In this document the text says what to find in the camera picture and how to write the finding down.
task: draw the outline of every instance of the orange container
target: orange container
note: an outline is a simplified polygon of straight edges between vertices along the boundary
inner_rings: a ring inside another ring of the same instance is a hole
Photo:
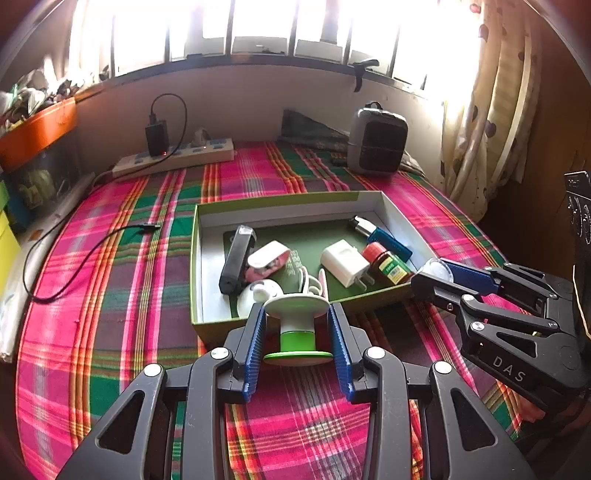
[[[0,166],[11,173],[77,124],[76,100],[68,98],[42,112],[0,138]]]

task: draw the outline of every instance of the curtain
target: curtain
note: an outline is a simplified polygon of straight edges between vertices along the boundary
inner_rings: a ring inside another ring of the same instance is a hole
[[[456,84],[442,92],[443,190],[477,222],[501,186],[522,179],[540,88],[538,18],[522,0],[442,7],[454,22],[447,41],[444,33],[439,76],[447,79],[441,85],[450,76]]]

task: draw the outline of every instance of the white plug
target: white plug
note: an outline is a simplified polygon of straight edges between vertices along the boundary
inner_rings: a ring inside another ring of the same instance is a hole
[[[361,256],[355,247],[349,245],[347,240],[339,240],[335,244],[326,247],[320,256],[320,263],[345,288],[349,288],[353,283],[356,283],[364,291],[367,290],[367,286],[361,281],[361,277],[369,270],[369,262]]]

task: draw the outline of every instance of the portable speaker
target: portable speaker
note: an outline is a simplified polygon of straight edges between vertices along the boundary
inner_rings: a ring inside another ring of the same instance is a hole
[[[347,166],[363,174],[395,173],[400,166],[407,137],[408,124],[404,117],[387,112],[379,102],[368,103],[353,118]]]

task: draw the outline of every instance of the black cable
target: black cable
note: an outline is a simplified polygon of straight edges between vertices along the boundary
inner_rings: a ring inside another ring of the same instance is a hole
[[[27,264],[29,262],[29,259],[31,257],[31,253],[33,252],[33,250],[36,249],[36,247],[39,246],[39,244],[41,244],[41,242],[43,242],[43,240],[45,240],[49,235],[51,235],[51,233],[57,228],[59,227],[62,223],[64,223],[66,220],[70,219],[72,217],[72,215],[78,210],[78,207],[88,198],[90,198],[91,196],[93,196],[96,192],[100,191],[102,188],[106,187],[107,185],[109,185],[110,183],[112,183],[113,181],[117,180],[120,181],[121,179],[124,179],[125,177],[131,175],[131,174],[137,174],[140,171],[146,170],[147,168],[152,168],[156,165],[161,164],[163,161],[168,160],[170,157],[172,157],[179,148],[181,148],[181,146],[183,145],[183,140],[184,140],[184,136],[185,133],[187,132],[187,123],[189,121],[189,112],[187,110],[187,104],[185,103],[185,101],[183,100],[183,98],[180,95],[177,95],[176,93],[162,93],[160,95],[158,95],[154,101],[152,102],[152,105],[150,107],[150,115],[154,114],[154,104],[156,103],[156,100],[158,100],[159,98],[162,98],[163,96],[173,96],[178,98],[181,103],[183,104],[183,108],[184,108],[184,124],[183,124],[183,133],[181,134],[181,138],[178,141],[178,144],[176,147],[174,147],[174,150],[172,150],[172,152],[170,152],[168,155],[166,155],[165,157],[161,158],[160,160],[158,160],[155,163],[151,163],[149,165],[143,166],[142,168],[139,168],[137,170],[132,170],[130,172],[127,172],[123,175],[121,175],[120,177],[117,177],[116,179],[110,179],[109,181],[105,182],[102,185],[99,185],[97,188],[95,188],[92,192],[90,192],[88,195],[86,195],[85,197],[82,197],[80,200],[78,200],[78,202],[76,203],[76,205],[74,205],[74,208],[72,208],[72,210],[65,216],[62,217],[61,220],[59,220],[54,226],[52,226],[46,233],[44,233],[41,237],[39,237],[39,239],[33,244],[33,246],[29,249],[29,251],[27,252],[27,256],[25,257],[25,262],[22,266],[22,286],[25,288],[25,291],[27,292],[28,297],[31,299],[31,301],[34,301],[36,303],[42,303],[42,304],[47,304],[47,303],[51,303],[54,300],[48,301],[48,300],[44,300],[44,299],[40,299],[37,300],[39,297],[36,297],[35,295],[33,295],[33,293],[31,292],[31,290],[29,290],[28,286],[27,286],[27,281],[25,278],[25,274],[27,272]],[[132,227],[142,227],[142,226],[146,226],[146,225],[150,225],[150,224],[140,224],[138,225],[128,225],[126,228],[132,228]],[[76,277],[77,273],[80,271],[80,269],[82,268],[82,266],[84,265],[84,263],[86,262],[86,260],[88,260],[88,256],[86,256],[86,258],[82,261],[82,263],[80,264],[80,266],[78,267],[78,269],[76,270],[76,274],[74,275],[73,278],[70,279],[69,283],[66,284],[66,286],[64,286],[63,289],[60,290],[59,293],[62,293],[70,283],[72,283],[72,281],[74,280],[74,278]]]
[[[115,230],[113,230],[112,232],[107,233],[103,238],[101,238],[97,244],[92,247],[90,249],[90,251],[86,254],[86,256],[84,257],[84,260],[82,262],[80,262],[80,265],[78,266],[78,268],[76,269],[76,271],[74,272],[74,274],[70,277],[70,280],[68,280],[66,282],[66,284],[60,288],[56,293],[54,293],[53,295],[51,295],[50,297],[37,297],[36,295],[34,295],[33,293],[29,292],[27,290],[27,293],[29,294],[29,297],[32,301],[36,302],[36,303],[41,303],[41,304],[49,304],[52,303],[54,301],[56,301],[60,295],[62,293],[64,293],[66,291],[66,289],[72,284],[72,282],[76,279],[76,277],[78,276],[78,274],[80,273],[80,271],[82,270],[82,267],[84,267],[84,264],[86,263],[86,261],[90,258],[90,256],[94,253],[94,251],[99,248],[106,240],[108,240],[109,238],[111,238],[112,236],[118,234],[119,232],[122,232],[124,230],[127,230],[129,228],[137,228],[139,229],[142,233],[153,233],[156,230],[160,229],[160,225],[155,225],[155,224],[151,224],[151,223],[139,223],[137,225],[125,225],[125,226],[121,226],[119,228],[116,228]]]

